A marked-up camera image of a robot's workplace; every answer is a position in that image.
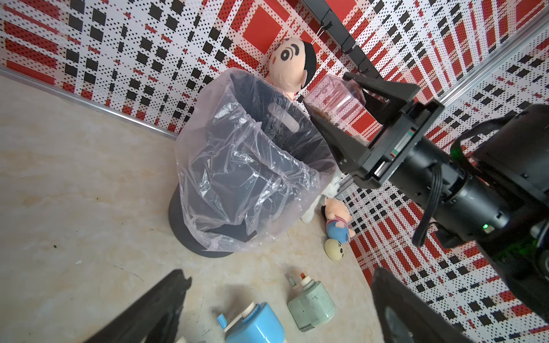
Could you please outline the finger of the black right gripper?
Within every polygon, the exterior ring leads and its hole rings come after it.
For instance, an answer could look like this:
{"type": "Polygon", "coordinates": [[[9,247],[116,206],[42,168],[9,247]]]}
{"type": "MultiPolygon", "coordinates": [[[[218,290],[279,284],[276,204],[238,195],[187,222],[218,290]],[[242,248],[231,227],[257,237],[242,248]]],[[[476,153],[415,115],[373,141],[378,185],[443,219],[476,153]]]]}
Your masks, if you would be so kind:
{"type": "Polygon", "coordinates": [[[349,136],[325,118],[311,114],[310,119],[324,137],[342,172],[359,170],[370,157],[371,151],[365,144],[349,136]]]}
{"type": "Polygon", "coordinates": [[[350,72],[344,73],[343,79],[356,83],[359,100],[379,124],[392,124],[417,107],[415,96],[420,87],[416,84],[386,81],[350,72]]]}

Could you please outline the bright blue pencil sharpener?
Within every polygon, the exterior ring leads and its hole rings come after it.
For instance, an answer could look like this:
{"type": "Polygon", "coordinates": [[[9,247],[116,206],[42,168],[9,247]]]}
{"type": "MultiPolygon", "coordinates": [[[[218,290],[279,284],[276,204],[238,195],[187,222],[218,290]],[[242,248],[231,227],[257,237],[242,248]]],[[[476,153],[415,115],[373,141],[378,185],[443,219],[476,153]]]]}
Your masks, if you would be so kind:
{"type": "Polygon", "coordinates": [[[224,314],[220,314],[217,321],[223,329],[226,342],[287,342],[280,320],[266,302],[252,302],[231,322],[227,321],[224,314]]]}

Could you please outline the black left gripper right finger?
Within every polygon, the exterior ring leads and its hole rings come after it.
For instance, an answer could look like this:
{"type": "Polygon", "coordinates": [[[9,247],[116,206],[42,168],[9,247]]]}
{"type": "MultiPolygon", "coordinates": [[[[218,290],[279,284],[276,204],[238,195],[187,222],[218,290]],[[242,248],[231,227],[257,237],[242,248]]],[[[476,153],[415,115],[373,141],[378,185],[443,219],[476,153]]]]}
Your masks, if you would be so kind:
{"type": "Polygon", "coordinates": [[[385,342],[469,342],[390,271],[375,270],[373,300],[385,342]]]}

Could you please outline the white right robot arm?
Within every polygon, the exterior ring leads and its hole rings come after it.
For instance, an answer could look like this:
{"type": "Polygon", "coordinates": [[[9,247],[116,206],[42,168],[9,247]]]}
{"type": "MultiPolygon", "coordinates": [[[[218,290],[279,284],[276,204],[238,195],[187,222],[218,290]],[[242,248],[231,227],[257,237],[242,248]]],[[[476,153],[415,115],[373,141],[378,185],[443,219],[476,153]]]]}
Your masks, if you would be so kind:
{"type": "Polygon", "coordinates": [[[425,244],[431,221],[446,249],[476,242],[513,295],[547,319],[548,106],[481,122],[443,151],[425,134],[444,106],[416,101],[419,90],[328,75],[304,104],[356,186],[390,182],[423,208],[416,247],[425,244]]]}

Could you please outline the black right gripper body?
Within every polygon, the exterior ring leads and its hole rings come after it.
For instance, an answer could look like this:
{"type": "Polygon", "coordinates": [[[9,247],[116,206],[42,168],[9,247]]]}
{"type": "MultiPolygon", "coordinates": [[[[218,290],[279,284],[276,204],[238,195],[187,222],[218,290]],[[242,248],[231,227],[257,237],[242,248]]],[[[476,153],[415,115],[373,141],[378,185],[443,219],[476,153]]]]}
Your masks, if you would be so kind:
{"type": "Polygon", "coordinates": [[[443,110],[438,101],[417,103],[409,114],[384,124],[377,137],[365,144],[371,155],[359,170],[344,173],[363,189],[390,182],[423,209],[435,204],[436,214],[470,212],[470,174],[425,137],[443,110]]]}

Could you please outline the pink sharpener shavings tray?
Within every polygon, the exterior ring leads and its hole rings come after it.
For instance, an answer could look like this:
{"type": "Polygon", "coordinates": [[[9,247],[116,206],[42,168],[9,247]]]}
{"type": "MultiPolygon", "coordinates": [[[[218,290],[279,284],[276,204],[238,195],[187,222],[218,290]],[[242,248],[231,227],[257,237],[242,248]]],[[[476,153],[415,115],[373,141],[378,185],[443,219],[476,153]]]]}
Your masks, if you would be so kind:
{"type": "Polygon", "coordinates": [[[366,114],[364,94],[357,82],[326,74],[303,102],[310,115],[316,113],[364,144],[368,142],[352,127],[355,120],[366,114]]]}

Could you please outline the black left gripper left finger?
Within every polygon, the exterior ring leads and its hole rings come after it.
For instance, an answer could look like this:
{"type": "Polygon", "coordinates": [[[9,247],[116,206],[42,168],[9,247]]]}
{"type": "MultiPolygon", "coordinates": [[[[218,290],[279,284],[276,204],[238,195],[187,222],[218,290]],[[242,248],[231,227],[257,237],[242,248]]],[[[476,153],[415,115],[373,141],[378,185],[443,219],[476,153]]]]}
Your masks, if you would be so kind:
{"type": "Polygon", "coordinates": [[[184,299],[192,285],[173,270],[88,342],[176,342],[184,299]]]}

